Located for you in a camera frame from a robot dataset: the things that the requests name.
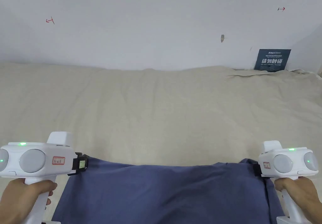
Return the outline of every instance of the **blue sign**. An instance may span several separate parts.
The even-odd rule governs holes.
[[[260,49],[254,70],[269,72],[285,70],[290,53],[290,49]]]

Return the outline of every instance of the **white wall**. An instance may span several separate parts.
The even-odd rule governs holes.
[[[0,61],[253,68],[260,48],[289,48],[288,69],[318,72],[321,9],[322,0],[0,0]]]

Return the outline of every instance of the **beige bedsheet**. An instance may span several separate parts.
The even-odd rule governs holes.
[[[96,158],[184,166],[256,160],[261,142],[279,140],[322,162],[322,80],[309,73],[1,63],[0,105],[1,145],[70,131],[75,150]],[[0,193],[8,181],[0,179]],[[57,178],[46,218],[66,181]],[[314,182],[322,194],[320,175]]]

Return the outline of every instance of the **black clamp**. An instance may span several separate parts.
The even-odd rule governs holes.
[[[80,172],[84,172],[88,167],[88,156],[79,152],[76,152],[77,158],[73,159],[73,168],[72,170],[76,170],[75,173],[68,174],[68,176],[79,174]]]

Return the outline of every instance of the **controller grip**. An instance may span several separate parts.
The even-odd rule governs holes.
[[[294,223],[310,223],[304,216],[303,211],[287,193],[286,189],[282,190],[287,210],[289,211],[290,220]]]
[[[51,180],[51,181],[55,182],[56,175],[45,176],[45,177],[41,177],[41,178],[26,178],[25,184],[31,185],[33,183],[37,183],[37,182],[44,181],[44,180]],[[49,192],[39,195],[31,212],[29,213],[29,215],[23,221],[22,224],[41,224],[42,223],[43,214],[45,212],[45,207],[46,207],[48,195],[49,195]]]

